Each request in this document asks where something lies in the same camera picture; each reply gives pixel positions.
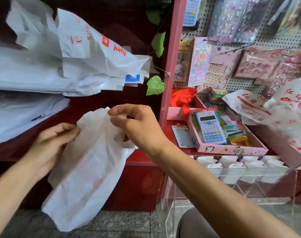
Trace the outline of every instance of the calculator screen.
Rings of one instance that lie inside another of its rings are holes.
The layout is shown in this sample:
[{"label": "calculator screen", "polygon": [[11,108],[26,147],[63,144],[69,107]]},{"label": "calculator screen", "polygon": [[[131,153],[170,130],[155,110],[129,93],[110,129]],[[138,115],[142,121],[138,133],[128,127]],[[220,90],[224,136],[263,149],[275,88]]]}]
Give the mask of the calculator screen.
[{"label": "calculator screen", "polygon": [[206,116],[206,117],[200,117],[200,121],[206,121],[206,120],[212,120],[216,119],[215,116]]}]

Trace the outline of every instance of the green leaf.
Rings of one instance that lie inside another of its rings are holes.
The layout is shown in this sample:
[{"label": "green leaf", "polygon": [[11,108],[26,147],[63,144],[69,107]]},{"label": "green leaf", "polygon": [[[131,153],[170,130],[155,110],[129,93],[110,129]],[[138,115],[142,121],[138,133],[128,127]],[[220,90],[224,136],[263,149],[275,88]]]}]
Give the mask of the green leaf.
[{"label": "green leaf", "polygon": [[163,55],[165,35],[166,32],[157,33],[151,42],[151,46],[154,48],[157,57]]},{"label": "green leaf", "polygon": [[147,92],[146,96],[153,95],[153,94],[161,94],[164,92],[166,88],[166,84],[162,82],[159,76],[153,76],[147,82]]},{"label": "green leaf", "polygon": [[146,11],[147,19],[155,25],[158,25],[160,23],[160,11],[152,10],[152,11]]}]

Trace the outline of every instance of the red fabric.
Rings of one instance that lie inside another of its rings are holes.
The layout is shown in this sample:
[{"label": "red fabric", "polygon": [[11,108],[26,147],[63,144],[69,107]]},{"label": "red fabric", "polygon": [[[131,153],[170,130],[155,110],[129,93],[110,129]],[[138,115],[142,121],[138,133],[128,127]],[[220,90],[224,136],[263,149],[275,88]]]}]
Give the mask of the red fabric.
[{"label": "red fabric", "polygon": [[188,121],[190,107],[189,104],[193,96],[196,95],[197,89],[195,88],[178,88],[178,91],[175,87],[172,88],[170,104],[171,107],[180,107],[184,113],[185,121]]}]

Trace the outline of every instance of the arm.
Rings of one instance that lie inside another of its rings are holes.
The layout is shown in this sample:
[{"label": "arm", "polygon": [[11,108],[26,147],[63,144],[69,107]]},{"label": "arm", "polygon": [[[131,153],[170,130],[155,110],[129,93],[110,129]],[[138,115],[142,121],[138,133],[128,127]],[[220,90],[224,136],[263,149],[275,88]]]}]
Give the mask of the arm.
[{"label": "arm", "polygon": [[[135,119],[127,119],[127,114]],[[109,110],[111,122],[160,166],[220,237],[299,238],[291,228],[218,180],[162,132],[148,106],[124,104]]]},{"label": "arm", "polygon": [[26,155],[0,178],[0,234],[31,188],[53,168],[62,146],[73,140],[79,129],[62,123],[38,136]]}]

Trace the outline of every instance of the calculator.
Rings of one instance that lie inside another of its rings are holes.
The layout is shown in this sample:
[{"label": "calculator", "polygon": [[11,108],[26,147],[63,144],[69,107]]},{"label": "calculator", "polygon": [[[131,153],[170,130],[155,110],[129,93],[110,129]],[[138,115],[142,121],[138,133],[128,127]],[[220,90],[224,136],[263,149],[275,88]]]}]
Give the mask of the calculator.
[{"label": "calculator", "polygon": [[192,27],[196,24],[201,0],[187,0],[184,27]]},{"label": "calculator", "polygon": [[225,144],[227,142],[215,111],[197,112],[196,115],[205,143]]}]

